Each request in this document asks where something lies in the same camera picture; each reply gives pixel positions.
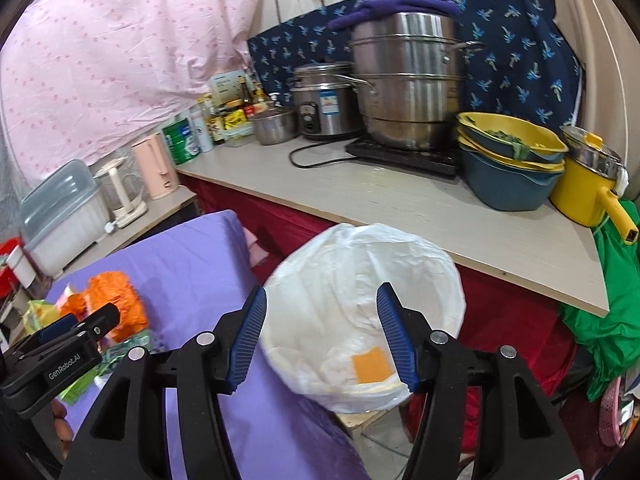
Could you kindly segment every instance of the wooden countertop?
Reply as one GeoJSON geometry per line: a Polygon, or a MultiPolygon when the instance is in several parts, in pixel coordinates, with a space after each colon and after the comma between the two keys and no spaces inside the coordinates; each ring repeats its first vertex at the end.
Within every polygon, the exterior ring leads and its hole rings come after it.
{"type": "MultiPolygon", "coordinates": [[[[364,162],[300,170],[288,153],[308,144],[219,146],[178,172],[335,222],[380,222],[443,248],[457,264],[516,283],[604,317],[609,304],[589,229],[549,203],[501,212],[482,204],[459,178],[448,180],[364,162]]],[[[296,154],[299,164],[345,156],[337,142],[296,154]]]]}
{"type": "Polygon", "coordinates": [[[128,226],[115,230],[97,244],[90,246],[73,260],[62,273],[66,276],[91,265],[93,262],[128,246],[139,236],[157,226],[161,221],[187,206],[196,199],[196,194],[184,186],[178,186],[174,192],[158,200],[146,200],[149,211],[136,218],[128,226]]]}

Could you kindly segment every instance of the black induction cooktop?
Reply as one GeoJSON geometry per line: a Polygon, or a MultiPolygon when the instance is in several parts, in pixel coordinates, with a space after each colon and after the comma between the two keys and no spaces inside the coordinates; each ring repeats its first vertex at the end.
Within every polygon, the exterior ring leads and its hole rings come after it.
{"type": "Polygon", "coordinates": [[[457,148],[437,152],[411,152],[383,146],[369,136],[362,136],[347,144],[344,149],[359,158],[449,176],[454,176],[460,168],[460,150],[457,148]]]}

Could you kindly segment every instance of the purple table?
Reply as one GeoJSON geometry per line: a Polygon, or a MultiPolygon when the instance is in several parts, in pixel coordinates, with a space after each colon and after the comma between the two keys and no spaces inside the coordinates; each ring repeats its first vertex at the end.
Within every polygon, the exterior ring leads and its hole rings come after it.
{"type": "MultiPolygon", "coordinates": [[[[56,301],[68,283],[83,290],[91,276],[107,270],[129,277],[150,327],[167,348],[212,329],[222,314],[242,307],[255,284],[242,226],[232,211],[178,225],[61,278],[47,300],[56,301]]],[[[97,394],[92,386],[68,407],[74,431],[97,394]]],[[[246,381],[232,396],[220,396],[220,405],[243,480],[368,478],[347,437],[322,408],[280,381],[259,348],[246,381]]],[[[174,480],[183,480],[174,390],[167,391],[166,411],[171,470],[174,480]]]]}

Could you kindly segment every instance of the yellow pot handle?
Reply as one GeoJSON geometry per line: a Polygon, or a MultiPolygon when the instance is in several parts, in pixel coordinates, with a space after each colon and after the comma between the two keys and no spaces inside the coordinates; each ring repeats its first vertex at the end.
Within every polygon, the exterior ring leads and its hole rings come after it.
{"type": "Polygon", "coordinates": [[[607,212],[613,225],[622,237],[622,241],[631,245],[638,240],[638,228],[633,220],[629,217],[625,209],[620,205],[618,196],[612,190],[601,187],[598,190],[597,199],[600,205],[607,212]]]}

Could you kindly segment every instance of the white plastic trash bag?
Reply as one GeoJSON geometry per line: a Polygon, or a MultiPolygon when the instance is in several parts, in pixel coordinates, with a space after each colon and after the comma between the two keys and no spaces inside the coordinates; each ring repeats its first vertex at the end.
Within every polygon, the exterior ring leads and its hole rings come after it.
{"type": "Polygon", "coordinates": [[[292,391],[337,413],[388,410],[409,396],[376,311],[383,282],[432,328],[458,336],[465,298],[447,253],[386,225],[339,224],[289,256],[265,284],[260,342],[292,391]],[[376,346],[393,373],[382,382],[359,384],[352,358],[376,346]]]}

